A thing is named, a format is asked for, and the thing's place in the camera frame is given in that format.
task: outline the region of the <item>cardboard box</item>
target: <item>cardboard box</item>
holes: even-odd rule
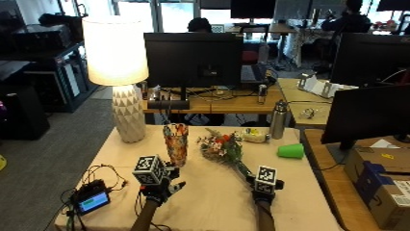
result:
[[[356,148],[344,171],[379,227],[410,230],[410,150]]]

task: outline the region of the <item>white ceramic lamp base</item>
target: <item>white ceramic lamp base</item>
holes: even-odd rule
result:
[[[113,115],[122,141],[139,141],[145,137],[145,115],[131,85],[113,87]]]

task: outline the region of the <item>green cup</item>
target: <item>green cup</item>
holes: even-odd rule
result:
[[[303,150],[303,144],[300,143],[279,146],[278,148],[279,157],[300,159],[303,155],[304,155],[304,150]]]

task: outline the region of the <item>desk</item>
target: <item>desk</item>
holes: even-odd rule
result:
[[[322,134],[323,130],[304,130],[307,140],[306,148],[311,150],[312,159],[318,164],[318,168],[326,168],[335,165],[324,145],[320,144]],[[358,145],[370,146],[379,139],[380,138],[359,140]],[[395,141],[392,137],[384,137],[383,139],[396,146],[410,147],[410,144]],[[338,166],[332,169],[323,170],[322,176],[326,192],[330,195],[328,204],[336,212],[342,227],[351,231],[379,230],[367,207],[359,198],[356,189],[344,173],[343,167]]]
[[[169,160],[161,128],[149,125],[146,137],[135,143],[121,142],[117,130],[106,139],[90,165],[111,165],[129,180],[129,185],[110,193],[110,204],[82,216],[89,230],[129,230],[135,220],[133,205],[139,185],[131,176],[131,169],[138,157],[158,154],[162,160]],[[238,128],[214,129],[227,134]],[[203,127],[189,127],[187,163],[181,168],[181,177],[174,180],[186,181],[187,184],[157,209],[153,222],[166,224],[178,231],[255,231],[255,206],[248,184],[234,169],[201,156],[194,141],[206,135],[209,133]],[[278,179],[284,181],[284,188],[276,191],[271,205],[276,230],[339,230],[306,158],[286,159],[275,155],[278,146],[291,143],[298,143],[298,130],[290,128],[286,128],[280,140],[270,143],[242,142],[242,161],[250,171],[256,172],[259,165],[275,167]],[[115,182],[115,175],[109,171],[102,176],[95,172],[95,177],[102,178],[109,186]],[[58,215],[54,221],[57,230],[63,230],[65,223],[65,215]]]
[[[324,127],[331,107],[331,99],[322,98],[314,93],[299,90],[296,88],[296,82],[298,79],[278,79],[280,91],[290,106],[294,123],[291,125]],[[314,117],[299,117],[300,112],[308,108],[316,111]]]
[[[248,95],[250,90],[235,90],[234,95]],[[228,91],[219,97],[227,97]],[[283,95],[276,86],[271,86],[267,90],[267,96],[263,104],[256,104],[256,96],[235,96],[226,100],[215,100],[214,97],[206,97],[205,99],[215,101],[205,101],[202,98],[190,97],[190,109],[189,110],[173,110],[174,114],[256,114],[256,121],[260,126],[264,125],[266,116],[271,114],[275,102],[283,98]],[[146,114],[158,113],[158,109],[147,109],[147,101],[142,103],[143,112]]]
[[[223,28],[226,32],[230,33],[238,33],[240,30],[240,27],[234,27],[231,23],[223,24]],[[262,30],[259,28],[250,28],[244,30],[246,33],[262,33]],[[283,56],[283,48],[284,48],[284,41],[287,34],[295,34],[295,30],[290,28],[286,24],[282,23],[271,23],[268,26],[268,33],[271,34],[279,34],[280,35],[280,41],[279,41],[279,50],[278,50],[278,60],[276,63],[282,60]]]

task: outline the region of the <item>black monitor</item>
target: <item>black monitor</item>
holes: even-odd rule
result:
[[[230,18],[272,18],[275,0],[230,0]]]
[[[408,36],[343,33],[330,83],[371,87],[408,67]]]
[[[238,86],[243,38],[228,33],[145,33],[149,87]]]
[[[408,0],[380,0],[376,7],[378,12],[383,11],[410,11]]]
[[[336,148],[348,150],[360,139],[391,135],[407,138],[408,99],[410,85],[338,90],[334,93],[322,143],[340,142]],[[339,161],[342,158],[343,153],[334,159]]]

